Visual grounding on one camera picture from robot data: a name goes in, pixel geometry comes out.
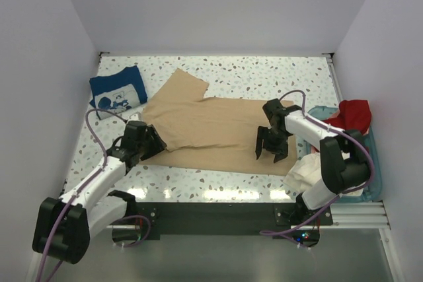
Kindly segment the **beige t-shirt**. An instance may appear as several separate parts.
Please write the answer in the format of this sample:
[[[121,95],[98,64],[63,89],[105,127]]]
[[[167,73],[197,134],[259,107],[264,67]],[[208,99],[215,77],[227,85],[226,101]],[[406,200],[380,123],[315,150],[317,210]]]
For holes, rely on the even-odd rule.
[[[297,162],[296,140],[288,156],[255,153],[257,129],[267,127],[263,100],[204,96],[209,84],[177,69],[144,107],[144,122],[156,129],[166,149],[148,164],[284,176]]]

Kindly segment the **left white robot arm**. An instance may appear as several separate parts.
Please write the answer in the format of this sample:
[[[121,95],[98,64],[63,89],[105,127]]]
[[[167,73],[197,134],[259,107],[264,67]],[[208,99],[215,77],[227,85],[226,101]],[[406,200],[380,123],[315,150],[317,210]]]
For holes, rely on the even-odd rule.
[[[40,205],[32,249],[63,262],[76,264],[91,238],[110,223],[132,223],[138,215],[134,195],[112,186],[142,160],[166,149],[153,125],[130,120],[123,136],[105,151],[102,162],[72,190]]]

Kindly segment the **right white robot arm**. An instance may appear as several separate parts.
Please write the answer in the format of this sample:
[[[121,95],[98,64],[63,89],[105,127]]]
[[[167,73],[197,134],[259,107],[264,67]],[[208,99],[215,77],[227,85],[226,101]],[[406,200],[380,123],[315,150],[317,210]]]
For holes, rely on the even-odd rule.
[[[288,217],[299,229],[310,224],[342,194],[362,189],[375,176],[375,165],[357,129],[344,131],[305,113],[298,105],[283,106],[279,99],[262,107],[269,126],[257,129],[255,155],[274,155],[277,163],[288,157],[288,138],[302,137],[320,154],[321,179],[295,199]]]

